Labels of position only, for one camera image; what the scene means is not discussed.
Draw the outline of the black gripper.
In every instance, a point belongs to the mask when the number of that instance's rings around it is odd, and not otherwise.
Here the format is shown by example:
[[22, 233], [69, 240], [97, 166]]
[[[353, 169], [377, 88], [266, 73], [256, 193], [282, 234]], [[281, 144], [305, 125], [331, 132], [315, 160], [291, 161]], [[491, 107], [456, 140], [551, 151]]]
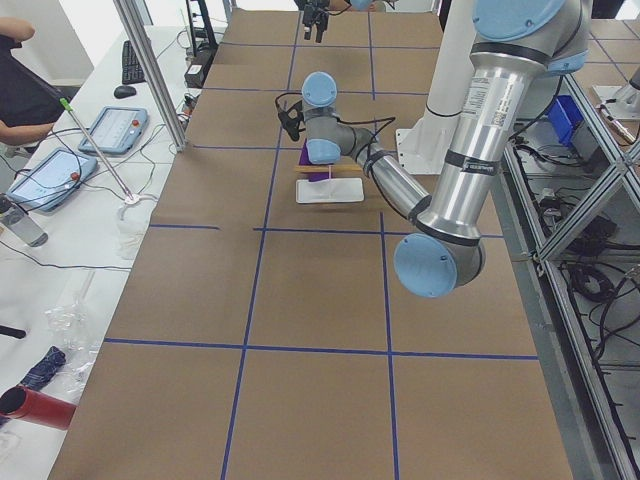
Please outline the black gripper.
[[311, 39], [311, 28], [316, 27], [315, 43], [321, 43], [323, 39], [323, 29], [328, 25], [329, 1], [328, 0], [306, 0], [301, 6], [304, 25], [304, 39]]

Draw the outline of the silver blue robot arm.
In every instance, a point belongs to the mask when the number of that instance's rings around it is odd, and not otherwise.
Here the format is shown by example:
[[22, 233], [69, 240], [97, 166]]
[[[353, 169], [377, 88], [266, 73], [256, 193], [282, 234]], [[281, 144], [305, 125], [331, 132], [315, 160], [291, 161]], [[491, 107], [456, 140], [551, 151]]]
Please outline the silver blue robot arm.
[[295, 0], [299, 11], [302, 12], [302, 26], [305, 40], [310, 40], [315, 32], [315, 42], [321, 43], [324, 33], [328, 29], [329, 18], [349, 11], [385, 12], [387, 7], [395, 9], [395, 1], [370, 0]]
[[587, 56], [588, 1], [455, 1], [439, 56], [461, 61], [448, 94], [457, 101], [452, 138], [428, 192], [362, 127], [343, 124], [338, 88], [325, 72], [301, 88], [308, 157], [353, 159], [414, 227], [396, 247], [394, 269], [413, 294], [437, 298], [474, 280], [485, 262], [477, 221], [531, 83], [579, 70]]

